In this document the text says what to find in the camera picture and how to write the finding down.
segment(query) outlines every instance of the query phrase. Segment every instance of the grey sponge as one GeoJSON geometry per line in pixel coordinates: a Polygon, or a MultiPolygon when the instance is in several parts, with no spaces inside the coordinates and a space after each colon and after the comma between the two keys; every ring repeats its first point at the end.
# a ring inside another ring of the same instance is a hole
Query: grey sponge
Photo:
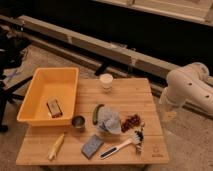
{"type": "Polygon", "coordinates": [[[101,147],[103,140],[97,135],[93,135],[86,144],[83,145],[81,152],[90,159],[93,154],[101,147]]]}

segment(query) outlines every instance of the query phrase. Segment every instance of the green cucumber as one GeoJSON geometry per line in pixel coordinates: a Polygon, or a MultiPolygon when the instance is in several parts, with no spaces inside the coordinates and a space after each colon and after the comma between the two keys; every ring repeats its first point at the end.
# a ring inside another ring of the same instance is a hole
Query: green cucumber
{"type": "Polygon", "coordinates": [[[94,109],[94,111],[93,111],[93,117],[92,117],[92,123],[93,123],[93,125],[97,125],[97,123],[98,123],[98,111],[99,111],[99,109],[101,108],[101,107],[103,107],[104,106],[104,104],[98,104],[96,107],[95,107],[95,109],[94,109]]]}

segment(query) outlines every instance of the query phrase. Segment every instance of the metal cup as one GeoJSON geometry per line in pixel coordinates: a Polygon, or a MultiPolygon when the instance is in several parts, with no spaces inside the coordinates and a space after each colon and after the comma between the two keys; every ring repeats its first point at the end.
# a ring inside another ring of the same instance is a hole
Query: metal cup
{"type": "Polygon", "coordinates": [[[72,126],[79,132],[85,130],[85,118],[81,115],[75,116],[72,119],[72,126]]]}

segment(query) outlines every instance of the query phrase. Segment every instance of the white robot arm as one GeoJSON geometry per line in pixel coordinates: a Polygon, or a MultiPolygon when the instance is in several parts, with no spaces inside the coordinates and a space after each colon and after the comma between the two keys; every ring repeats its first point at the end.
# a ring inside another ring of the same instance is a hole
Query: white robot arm
{"type": "Polygon", "coordinates": [[[213,115],[213,88],[206,83],[208,79],[209,70],[202,63],[174,69],[167,75],[168,87],[163,90],[160,103],[165,109],[173,110],[189,99],[213,115]]]}

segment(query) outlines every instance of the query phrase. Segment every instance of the plastic tray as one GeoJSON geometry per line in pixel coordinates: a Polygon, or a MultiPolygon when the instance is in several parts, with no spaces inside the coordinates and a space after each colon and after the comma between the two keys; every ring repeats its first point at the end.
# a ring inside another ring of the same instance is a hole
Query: plastic tray
{"type": "Polygon", "coordinates": [[[39,68],[30,83],[17,120],[32,126],[69,125],[74,114],[78,68],[39,68]],[[63,113],[52,118],[47,101],[56,99],[63,113]]]}

